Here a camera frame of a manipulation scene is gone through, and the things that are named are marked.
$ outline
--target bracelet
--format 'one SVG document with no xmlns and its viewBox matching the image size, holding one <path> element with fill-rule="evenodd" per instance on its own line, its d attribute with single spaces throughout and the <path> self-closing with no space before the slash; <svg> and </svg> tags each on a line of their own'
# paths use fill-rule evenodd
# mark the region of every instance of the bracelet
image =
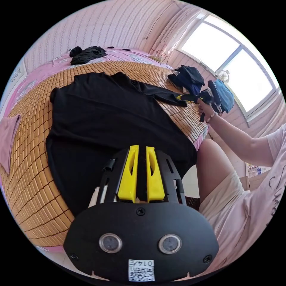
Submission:
<svg viewBox="0 0 286 286">
<path fill-rule="evenodd" d="M 215 115 L 217 115 L 217 112 L 214 112 L 214 113 L 208 118 L 208 120 L 206 121 L 206 123 L 208 124 L 209 121 L 210 121 Z"/>
</svg>

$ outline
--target qr code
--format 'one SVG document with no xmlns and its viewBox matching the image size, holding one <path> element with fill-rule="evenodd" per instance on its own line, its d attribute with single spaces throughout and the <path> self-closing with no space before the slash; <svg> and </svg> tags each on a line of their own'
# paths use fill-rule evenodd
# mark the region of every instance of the qr code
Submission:
<svg viewBox="0 0 286 286">
<path fill-rule="evenodd" d="M 133 282 L 155 281 L 154 260 L 128 261 L 128 277 Z"/>
</svg>

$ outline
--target pink cloth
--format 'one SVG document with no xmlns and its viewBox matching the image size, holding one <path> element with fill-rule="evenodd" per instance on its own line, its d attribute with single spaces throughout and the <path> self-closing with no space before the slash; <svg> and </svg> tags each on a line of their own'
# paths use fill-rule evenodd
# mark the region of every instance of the pink cloth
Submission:
<svg viewBox="0 0 286 286">
<path fill-rule="evenodd" d="M 3 117 L 0 121 L 0 164 L 4 167 L 5 171 L 10 173 L 10 159 L 11 151 L 16 135 L 16 131 L 20 124 L 21 115 L 12 118 Z"/>
<path fill-rule="evenodd" d="M 208 134 L 208 132 L 209 132 L 209 124 L 207 124 L 205 129 L 202 131 L 202 133 L 199 135 L 199 137 L 193 143 L 193 145 L 194 145 L 194 147 L 196 148 L 197 151 L 199 150 L 200 145 L 202 144 L 202 142 L 205 140 L 206 135 Z"/>
</svg>

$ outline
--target hand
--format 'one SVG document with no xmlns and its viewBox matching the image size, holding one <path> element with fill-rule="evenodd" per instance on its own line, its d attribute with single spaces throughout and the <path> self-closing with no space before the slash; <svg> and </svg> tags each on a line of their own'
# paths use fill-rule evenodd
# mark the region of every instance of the hand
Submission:
<svg viewBox="0 0 286 286">
<path fill-rule="evenodd" d="M 210 104 L 204 103 L 200 98 L 198 99 L 199 104 L 199 116 L 203 113 L 205 114 L 204 119 L 208 120 L 208 118 L 215 112 Z"/>
</svg>

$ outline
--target screw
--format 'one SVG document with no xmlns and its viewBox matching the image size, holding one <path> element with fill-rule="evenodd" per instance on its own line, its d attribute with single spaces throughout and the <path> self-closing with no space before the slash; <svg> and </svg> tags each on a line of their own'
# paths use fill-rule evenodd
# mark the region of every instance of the screw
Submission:
<svg viewBox="0 0 286 286">
<path fill-rule="evenodd" d="M 144 208 L 138 208 L 137 210 L 136 210 L 136 214 L 137 215 L 144 215 L 145 214 L 145 209 Z"/>
<path fill-rule="evenodd" d="M 203 259 L 203 263 L 209 263 L 212 260 L 212 256 L 211 255 L 207 255 L 204 259 Z"/>
<path fill-rule="evenodd" d="M 78 256 L 76 254 L 74 254 L 74 253 L 72 253 L 69 257 L 70 257 L 71 260 L 78 261 Z"/>
</svg>

